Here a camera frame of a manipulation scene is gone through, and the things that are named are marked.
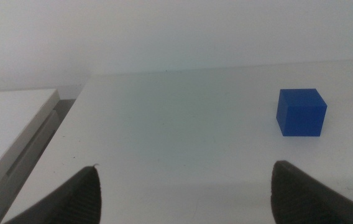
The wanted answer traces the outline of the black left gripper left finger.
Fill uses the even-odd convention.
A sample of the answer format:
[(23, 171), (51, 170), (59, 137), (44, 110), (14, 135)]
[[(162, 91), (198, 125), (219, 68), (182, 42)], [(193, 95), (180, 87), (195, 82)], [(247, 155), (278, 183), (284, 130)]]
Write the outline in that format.
[(6, 224), (98, 224), (101, 206), (98, 171), (87, 166)]

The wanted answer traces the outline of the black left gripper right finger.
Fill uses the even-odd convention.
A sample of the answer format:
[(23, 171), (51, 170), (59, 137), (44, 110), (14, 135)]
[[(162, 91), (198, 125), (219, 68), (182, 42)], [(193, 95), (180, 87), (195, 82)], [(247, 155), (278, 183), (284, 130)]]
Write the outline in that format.
[(277, 224), (353, 224), (353, 201), (288, 161), (273, 165), (270, 204)]

